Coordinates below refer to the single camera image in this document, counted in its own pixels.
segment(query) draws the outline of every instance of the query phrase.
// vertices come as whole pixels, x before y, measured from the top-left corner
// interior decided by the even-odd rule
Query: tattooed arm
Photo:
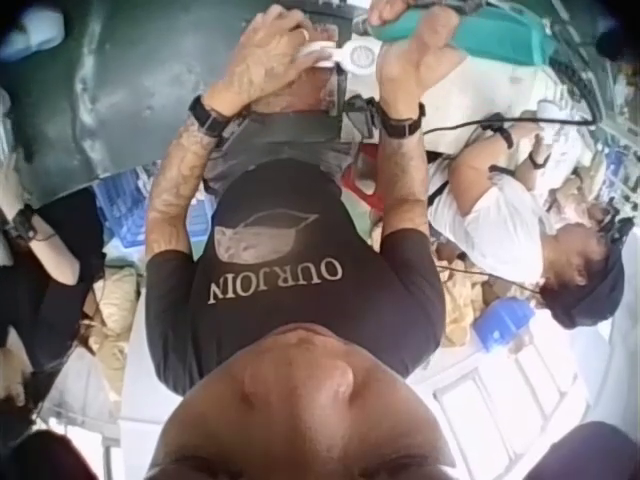
[[[383,237],[403,228],[429,234],[427,158],[420,133],[402,140],[381,133],[378,188],[384,204]]]
[[[317,51],[298,57],[311,24],[299,10],[273,5],[259,13],[238,43],[224,78],[203,95],[205,107],[233,117],[253,101],[295,80],[324,60]],[[216,141],[190,118],[171,143],[153,182],[147,214],[147,258],[165,250],[191,253],[186,216]]]
[[[373,25],[391,21],[410,3],[375,0],[369,21]],[[376,76],[380,105],[391,118],[417,118],[424,93],[464,60],[462,52],[448,46],[459,20],[449,8],[430,8],[409,40],[383,47]],[[429,233],[428,165],[423,142],[421,132],[402,140],[390,139],[381,132],[378,188],[384,202],[383,236],[403,228]]]

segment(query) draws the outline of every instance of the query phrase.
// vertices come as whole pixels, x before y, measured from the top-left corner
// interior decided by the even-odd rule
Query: woman
[[[19,212],[29,207],[12,163],[0,168],[0,354],[12,359],[0,362],[3,425],[12,416],[12,404],[33,409],[44,400],[46,394],[30,398],[25,393],[24,377],[62,367],[80,321],[95,314],[92,286],[104,265],[103,229],[92,191],[78,191],[24,217]],[[30,235],[20,227],[21,216],[31,216]],[[11,330],[19,341],[8,344]]]

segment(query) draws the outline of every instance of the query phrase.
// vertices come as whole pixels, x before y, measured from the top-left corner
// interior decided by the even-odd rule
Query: white t-shirt
[[[448,178],[447,160],[429,165],[429,194]],[[553,227],[533,195],[517,180],[491,174],[493,188],[463,217],[449,187],[429,208],[429,221],[471,261],[505,280],[535,283],[543,271],[541,233]]]

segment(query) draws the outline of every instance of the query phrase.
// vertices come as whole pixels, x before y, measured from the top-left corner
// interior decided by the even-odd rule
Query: window
[[[464,380],[436,395],[473,478],[502,473],[509,454],[477,382]]]
[[[517,354],[488,354],[475,370],[435,391],[443,430],[455,439],[472,480],[522,470],[586,410],[567,333],[547,312],[539,312],[530,331],[532,341]]]

